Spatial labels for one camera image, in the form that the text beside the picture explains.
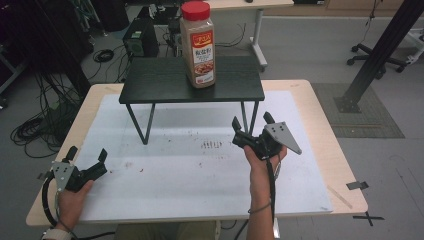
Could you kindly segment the black metal frame post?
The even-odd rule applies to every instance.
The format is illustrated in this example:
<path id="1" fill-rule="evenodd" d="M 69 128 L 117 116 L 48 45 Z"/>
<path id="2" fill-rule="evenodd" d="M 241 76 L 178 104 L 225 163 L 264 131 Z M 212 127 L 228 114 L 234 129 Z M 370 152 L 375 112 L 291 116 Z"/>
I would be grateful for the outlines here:
<path id="1" fill-rule="evenodd" d="M 424 0 L 404 0 L 345 93 L 334 102 L 341 113 L 359 113 L 362 95 L 411 27 L 424 13 Z"/>

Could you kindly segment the red-lidded spice jar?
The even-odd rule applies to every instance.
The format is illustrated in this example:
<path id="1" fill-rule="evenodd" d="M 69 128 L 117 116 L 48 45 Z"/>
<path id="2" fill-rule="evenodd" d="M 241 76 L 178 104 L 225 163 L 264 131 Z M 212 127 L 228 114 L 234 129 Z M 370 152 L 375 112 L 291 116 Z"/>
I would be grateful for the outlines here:
<path id="1" fill-rule="evenodd" d="M 212 86 L 216 80 L 214 24 L 210 5 L 201 0 L 181 6 L 180 30 L 186 75 L 195 88 Z"/>

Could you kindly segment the person's left hand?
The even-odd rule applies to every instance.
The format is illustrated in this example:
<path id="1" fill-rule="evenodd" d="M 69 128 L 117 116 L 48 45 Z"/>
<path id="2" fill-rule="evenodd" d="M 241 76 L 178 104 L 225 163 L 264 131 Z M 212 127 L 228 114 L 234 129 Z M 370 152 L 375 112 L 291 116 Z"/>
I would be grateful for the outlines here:
<path id="1" fill-rule="evenodd" d="M 78 192 L 65 190 L 59 194 L 59 220 L 56 229 L 70 232 L 75 228 L 93 184 L 94 181 L 90 180 Z"/>

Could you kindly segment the black tape strip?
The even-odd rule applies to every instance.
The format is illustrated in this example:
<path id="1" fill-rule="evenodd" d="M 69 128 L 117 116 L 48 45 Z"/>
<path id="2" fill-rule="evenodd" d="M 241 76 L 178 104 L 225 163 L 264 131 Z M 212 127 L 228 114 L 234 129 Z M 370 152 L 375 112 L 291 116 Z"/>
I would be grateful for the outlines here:
<path id="1" fill-rule="evenodd" d="M 346 186 L 348 187 L 349 190 L 354 190 L 354 189 L 360 189 L 360 190 L 364 190 L 366 188 L 369 187 L 368 183 L 366 181 L 363 182 L 351 182 L 351 183 L 347 183 Z"/>

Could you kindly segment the dark curtain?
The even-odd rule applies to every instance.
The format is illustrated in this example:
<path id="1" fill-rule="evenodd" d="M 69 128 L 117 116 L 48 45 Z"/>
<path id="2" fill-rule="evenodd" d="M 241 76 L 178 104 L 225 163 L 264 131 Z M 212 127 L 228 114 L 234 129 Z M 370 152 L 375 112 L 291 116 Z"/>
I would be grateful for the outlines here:
<path id="1" fill-rule="evenodd" d="M 91 87 L 81 62 L 93 52 L 70 0 L 0 0 L 0 26 L 43 75 L 64 73 L 84 98 Z"/>

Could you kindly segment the small black shelf stand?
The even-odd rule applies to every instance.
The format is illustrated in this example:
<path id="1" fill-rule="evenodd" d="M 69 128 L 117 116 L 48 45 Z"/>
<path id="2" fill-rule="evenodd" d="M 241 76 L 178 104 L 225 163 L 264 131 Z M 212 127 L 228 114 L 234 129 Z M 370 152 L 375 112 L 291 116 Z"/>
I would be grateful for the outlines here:
<path id="1" fill-rule="evenodd" d="M 126 106 L 143 144 L 148 143 L 150 131 L 142 130 L 132 106 L 149 104 L 148 126 L 151 126 L 154 106 L 161 103 L 252 102 L 255 107 L 265 99 L 257 69 L 251 56 L 219 56 L 216 58 L 214 85 L 197 89 L 185 73 L 184 60 L 171 58 L 135 58 L 119 97 Z"/>

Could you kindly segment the thin dark wrist band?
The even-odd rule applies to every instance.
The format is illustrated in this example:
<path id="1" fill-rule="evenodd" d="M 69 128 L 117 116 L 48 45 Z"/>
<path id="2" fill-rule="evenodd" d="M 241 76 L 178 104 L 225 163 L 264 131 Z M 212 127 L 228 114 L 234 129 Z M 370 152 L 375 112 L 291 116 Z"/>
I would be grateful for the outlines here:
<path id="1" fill-rule="evenodd" d="M 267 207 L 270 207 L 270 206 L 271 206 L 271 202 L 268 202 L 265 206 L 262 206 L 258 209 L 254 209 L 254 210 L 249 209 L 247 212 L 248 212 L 249 215 L 252 215 L 252 214 L 258 213 L 262 210 L 265 210 Z"/>

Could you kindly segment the person's right hand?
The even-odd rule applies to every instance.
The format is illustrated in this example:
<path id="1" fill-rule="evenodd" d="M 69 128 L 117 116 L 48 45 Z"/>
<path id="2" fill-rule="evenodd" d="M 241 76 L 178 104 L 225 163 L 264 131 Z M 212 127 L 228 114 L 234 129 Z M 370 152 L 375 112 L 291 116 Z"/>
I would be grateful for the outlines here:
<path id="1" fill-rule="evenodd" d="M 243 148 L 245 157 L 250 165 L 250 185 L 252 189 L 268 188 L 270 185 L 269 173 L 267 163 L 271 164 L 271 173 L 275 175 L 277 168 L 280 166 L 282 160 L 287 155 L 287 147 L 283 146 L 281 151 L 269 158 L 268 160 L 260 160 L 253 149 L 249 146 Z"/>

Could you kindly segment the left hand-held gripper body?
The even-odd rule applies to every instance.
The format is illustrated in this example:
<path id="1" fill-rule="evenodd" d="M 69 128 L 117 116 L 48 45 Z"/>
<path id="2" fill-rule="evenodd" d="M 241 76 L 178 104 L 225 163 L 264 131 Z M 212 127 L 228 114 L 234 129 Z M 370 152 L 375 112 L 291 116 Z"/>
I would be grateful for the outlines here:
<path id="1" fill-rule="evenodd" d="M 88 181 L 95 181 L 107 172 L 103 162 L 97 162 L 86 170 L 79 170 L 70 163 L 55 162 L 52 170 L 59 192 L 64 190 L 78 192 Z"/>

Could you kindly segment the white table mat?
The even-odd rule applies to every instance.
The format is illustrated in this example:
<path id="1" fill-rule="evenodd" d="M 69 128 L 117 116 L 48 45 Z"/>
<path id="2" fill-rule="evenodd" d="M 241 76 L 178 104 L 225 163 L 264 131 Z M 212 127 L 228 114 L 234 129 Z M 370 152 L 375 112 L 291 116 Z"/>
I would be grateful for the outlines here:
<path id="1" fill-rule="evenodd" d="M 76 159 L 81 169 L 107 152 L 85 223 L 245 218 L 250 166 L 234 145 L 237 103 L 134 105 L 102 98 Z"/>

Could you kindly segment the light wooden desk white legs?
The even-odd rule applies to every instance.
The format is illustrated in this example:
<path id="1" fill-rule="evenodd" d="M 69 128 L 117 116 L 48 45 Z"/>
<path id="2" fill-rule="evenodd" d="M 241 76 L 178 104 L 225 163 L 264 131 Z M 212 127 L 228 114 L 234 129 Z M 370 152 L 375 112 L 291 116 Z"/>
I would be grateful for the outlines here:
<path id="1" fill-rule="evenodd" d="M 259 45 L 264 10 L 274 7 L 290 7 L 293 5 L 293 0 L 206 0 L 206 2 L 211 7 L 211 17 L 216 24 L 254 24 L 250 45 L 258 60 L 260 70 L 264 71 L 268 62 Z"/>

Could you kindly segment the person's legs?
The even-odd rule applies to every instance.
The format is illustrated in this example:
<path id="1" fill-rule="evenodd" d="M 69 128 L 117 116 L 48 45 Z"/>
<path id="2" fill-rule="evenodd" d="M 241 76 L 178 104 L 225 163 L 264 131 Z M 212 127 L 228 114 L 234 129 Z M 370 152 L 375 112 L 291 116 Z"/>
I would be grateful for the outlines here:
<path id="1" fill-rule="evenodd" d="M 114 240 L 218 240 L 219 221 L 122 224 Z"/>

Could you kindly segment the grey floor mat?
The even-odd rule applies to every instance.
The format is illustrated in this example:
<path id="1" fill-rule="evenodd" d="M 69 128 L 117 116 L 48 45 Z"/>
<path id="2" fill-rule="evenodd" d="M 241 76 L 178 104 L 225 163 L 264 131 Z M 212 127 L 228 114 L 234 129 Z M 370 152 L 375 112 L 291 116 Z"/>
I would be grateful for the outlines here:
<path id="1" fill-rule="evenodd" d="M 349 87 L 345 83 L 313 83 L 313 90 L 338 138 L 404 138 L 374 90 L 369 87 L 358 103 L 359 112 L 342 113 L 336 106 Z"/>

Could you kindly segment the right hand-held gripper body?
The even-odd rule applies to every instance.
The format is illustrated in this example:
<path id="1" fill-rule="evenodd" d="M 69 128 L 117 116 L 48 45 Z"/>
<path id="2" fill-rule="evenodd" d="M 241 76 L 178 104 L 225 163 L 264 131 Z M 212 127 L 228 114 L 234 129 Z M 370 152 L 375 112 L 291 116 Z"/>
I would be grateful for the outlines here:
<path id="1" fill-rule="evenodd" d="M 260 160 L 265 160 L 278 154 L 283 146 L 298 155 L 302 154 L 301 148 L 285 122 L 266 124 L 258 137 L 254 137 L 242 130 L 237 131 L 232 143 L 240 148 L 251 147 Z"/>

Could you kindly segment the black computer box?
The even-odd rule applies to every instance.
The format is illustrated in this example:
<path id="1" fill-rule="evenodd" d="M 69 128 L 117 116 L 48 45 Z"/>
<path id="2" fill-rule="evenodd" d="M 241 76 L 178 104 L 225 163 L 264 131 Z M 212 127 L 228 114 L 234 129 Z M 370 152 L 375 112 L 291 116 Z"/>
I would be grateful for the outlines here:
<path id="1" fill-rule="evenodd" d="M 157 57 L 159 45 L 151 18 L 135 18 L 123 37 L 127 52 L 133 57 Z"/>

